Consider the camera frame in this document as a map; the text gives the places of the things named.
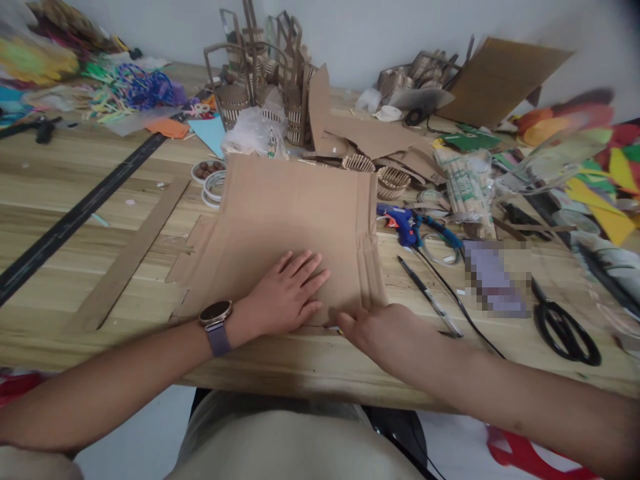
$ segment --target forearm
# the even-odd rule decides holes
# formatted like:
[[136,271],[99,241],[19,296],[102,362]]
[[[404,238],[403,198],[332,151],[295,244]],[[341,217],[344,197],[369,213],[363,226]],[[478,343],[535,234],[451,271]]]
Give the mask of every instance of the forearm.
[[110,350],[0,410],[0,443],[79,451],[210,358],[206,333],[197,322]]
[[408,382],[459,411],[554,449],[606,478],[638,468],[638,402],[432,337]]

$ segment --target metal ruler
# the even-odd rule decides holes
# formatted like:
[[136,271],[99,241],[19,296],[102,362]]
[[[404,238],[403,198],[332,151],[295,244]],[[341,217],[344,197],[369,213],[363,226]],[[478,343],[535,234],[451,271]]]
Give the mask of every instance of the metal ruler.
[[[185,116],[179,113],[173,119],[182,122]],[[64,245],[91,214],[98,210],[165,140],[166,137],[160,133],[150,136],[0,275],[0,307]]]

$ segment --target purple watch strap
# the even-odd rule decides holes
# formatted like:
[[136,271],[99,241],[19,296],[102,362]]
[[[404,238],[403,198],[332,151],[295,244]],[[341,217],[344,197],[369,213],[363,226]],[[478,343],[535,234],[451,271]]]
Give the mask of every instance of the purple watch strap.
[[214,357],[222,357],[231,351],[224,322],[206,327],[206,330]]

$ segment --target watch face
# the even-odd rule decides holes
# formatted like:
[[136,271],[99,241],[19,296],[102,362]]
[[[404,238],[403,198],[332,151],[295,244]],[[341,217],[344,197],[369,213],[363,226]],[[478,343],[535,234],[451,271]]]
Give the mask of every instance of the watch face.
[[212,320],[216,317],[219,317],[224,312],[229,310],[231,306],[231,302],[228,300],[216,302],[213,305],[208,306],[202,313],[200,314],[200,320]]

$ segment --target white wall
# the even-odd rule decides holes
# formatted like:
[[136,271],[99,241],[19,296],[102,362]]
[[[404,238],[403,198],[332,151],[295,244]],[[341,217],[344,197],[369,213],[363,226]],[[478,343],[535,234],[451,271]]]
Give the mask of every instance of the white wall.
[[[69,0],[110,33],[144,52],[203,64],[202,49],[224,41],[218,11],[241,0]],[[334,86],[362,90],[380,70],[422,49],[464,57],[471,34],[538,41],[577,53],[545,83],[541,105],[589,88],[616,91],[616,121],[640,117],[640,43],[624,0],[254,0],[256,16],[286,9],[303,27],[313,62]],[[224,54],[214,58],[225,61]]]
[[[202,50],[224,42],[220,8],[239,15],[244,26],[242,0],[66,0],[90,19],[118,35],[130,47],[184,63],[204,65]],[[257,19],[264,19],[262,3],[256,0]],[[225,63],[226,54],[211,58]]]

